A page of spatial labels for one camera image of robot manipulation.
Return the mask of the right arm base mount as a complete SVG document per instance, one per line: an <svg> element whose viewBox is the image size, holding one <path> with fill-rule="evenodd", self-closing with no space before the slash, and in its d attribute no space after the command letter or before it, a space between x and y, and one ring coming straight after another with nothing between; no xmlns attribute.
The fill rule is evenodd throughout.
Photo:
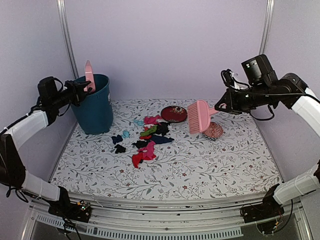
<svg viewBox="0 0 320 240"><path fill-rule="evenodd" d="M262 203L244 205L240 209L240 215L245 223L275 218L271 222L257 225L257 229L263 235L271 235L276 232L284 212L284 208L276 202L272 193L267 193L262 199Z"/></svg>

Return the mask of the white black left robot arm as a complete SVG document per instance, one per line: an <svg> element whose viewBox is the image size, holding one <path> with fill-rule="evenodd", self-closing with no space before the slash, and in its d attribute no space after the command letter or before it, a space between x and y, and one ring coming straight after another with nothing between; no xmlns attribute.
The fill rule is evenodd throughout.
<svg viewBox="0 0 320 240"><path fill-rule="evenodd" d="M74 213L74 205L63 198L65 190L31 174L24 166L19 149L39 131L50 126L61 116L60 109L79 106L93 91L90 81L67 80L61 88L59 79L49 76L37 85L39 97L30 111L0 133L0 183L8 189L34 195L55 203L55 209L63 216Z"/></svg>

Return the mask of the pink plastic hand brush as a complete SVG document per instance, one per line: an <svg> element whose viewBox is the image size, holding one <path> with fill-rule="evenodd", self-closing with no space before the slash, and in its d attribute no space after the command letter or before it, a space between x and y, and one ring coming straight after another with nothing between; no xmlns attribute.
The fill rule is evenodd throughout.
<svg viewBox="0 0 320 240"><path fill-rule="evenodd" d="M205 100L197 100L187 107L187 118L190 134L203 133L211 122L211 116L218 113L214 107L210 108Z"/></svg>

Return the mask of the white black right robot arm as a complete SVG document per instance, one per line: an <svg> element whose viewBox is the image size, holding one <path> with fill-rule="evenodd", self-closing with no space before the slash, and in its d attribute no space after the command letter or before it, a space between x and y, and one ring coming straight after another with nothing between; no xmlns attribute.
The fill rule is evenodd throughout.
<svg viewBox="0 0 320 240"><path fill-rule="evenodd" d="M320 101L296 74L287 73L273 83L261 82L245 89L231 85L230 77L223 81L227 89L214 106L217 111L239 115L264 105L272 110L282 103L300 116L316 134L320 133ZM320 164L316 163L297 177L272 186L263 197L258 213L262 218L269 218L278 210L278 206L319 188Z"/></svg>

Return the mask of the central colourful paper scrap pile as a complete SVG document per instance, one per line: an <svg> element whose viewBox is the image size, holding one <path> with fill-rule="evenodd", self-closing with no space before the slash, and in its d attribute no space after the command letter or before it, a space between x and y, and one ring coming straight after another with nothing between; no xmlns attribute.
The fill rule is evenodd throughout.
<svg viewBox="0 0 320 240"><path fill-rule="evenodd" d="M169 133L170 123L165 122L160 115L134 119L133 123L143 127L143 131L139 133L139 139L131 144L137 148L137 153L132 155L131 161L134 168L138 169L143 161L151 161L157 157L155 145L171 143L174 139L166 136Z"/></svg>

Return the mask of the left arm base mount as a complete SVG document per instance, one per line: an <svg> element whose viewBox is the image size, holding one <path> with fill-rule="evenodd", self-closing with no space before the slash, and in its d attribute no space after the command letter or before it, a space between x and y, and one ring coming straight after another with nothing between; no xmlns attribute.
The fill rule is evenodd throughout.
<svg viewBox="0 0 320 240"><path fill-rule="evenodd" d="M49 203L48 212L52 215L65 218L66 220L75 220L88 223L91 217L91 203L85 200L71 202L69 192L59 186L59 197L57 201L45 200Z"/></svg>

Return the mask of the pink plastic dustpan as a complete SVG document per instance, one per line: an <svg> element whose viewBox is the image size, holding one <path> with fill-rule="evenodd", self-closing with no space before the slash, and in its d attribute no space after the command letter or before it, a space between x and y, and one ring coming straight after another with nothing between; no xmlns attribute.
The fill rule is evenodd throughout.
<svg viewBox="0 0 320 240"><path fill-rule="evenodd" d="M84 88L84 91L90 94L94 93L96 91L96 84L93 74L93 68L89 60L87 60L85 64L84 76L85 82L88 83L88 85Z"/></svg>

